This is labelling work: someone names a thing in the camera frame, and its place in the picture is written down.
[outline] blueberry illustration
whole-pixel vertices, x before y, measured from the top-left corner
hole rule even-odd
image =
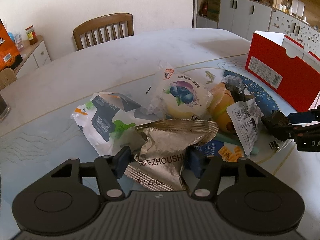
[[[174,86],[170,87],[170,93],[171,95],[177,97],[179,95],[178,88]]]
[[[185,104],[190,104],[193,101],[193,94],[180,95],[180,99]]]
[[[181,95],[187,95],[190,94],[190,91],[186,87],[178,87],[178,92]]]

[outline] silver foil snack bag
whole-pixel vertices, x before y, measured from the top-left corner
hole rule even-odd
[[[215,122],[167,119],[136,126],[145,144],[125,174],[154,191],[186,190],[181,172],[186,148],[211,141],[218,132]]]

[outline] white snack packet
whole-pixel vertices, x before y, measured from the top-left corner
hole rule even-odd
[[[227,113],[235,127],[244,153],[249,155],[254,142],[258,138],[258,121],[261,117],[260,108],[252,98],[246,102],[238,101],[228,106]]]
[[[114,156],[123,146],[139,149],[145,141],[135,126],[158,120],[154,114],[143,114],[132,99],[111,92],[93,94],[71,117],[100,156]]]
[[[213,96],[202,84],[168,65],[160,68],[155,82],[149,113],[161,118],[206,119]]]

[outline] orange snack box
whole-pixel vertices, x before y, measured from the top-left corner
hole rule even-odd
[[[21,62],[22,57],[16,44],[10,39],[0,20],[0,71],[7,67],[15,69]]]

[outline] marble tabletop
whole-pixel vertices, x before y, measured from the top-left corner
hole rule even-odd
[[[160,60],[199,80],[213,68],[236,72],[269,92],[285,114],[293,112],[281,97],[244,70],[249,47],[250,42],[218,29],[143,33],[72,53],[2,90],[12,111],[0,123],[0,240],[19,231],[11,212],[17,193],[69,158],[89,162],[98,157],[70,118],[73,110],[98,91],[123,93],[143,103]],[[259,137],[255,145],[260,152],[252,160],[303,197],[306,211],[298,232],[318,240],[320,154],[297,152],[291,141],[274,153],[266,145],[271,139],[267,134]],[[119,183],[126,193],[142,189],[126,176]],[[97,191],[95,179],[84,179],[84,184]]]

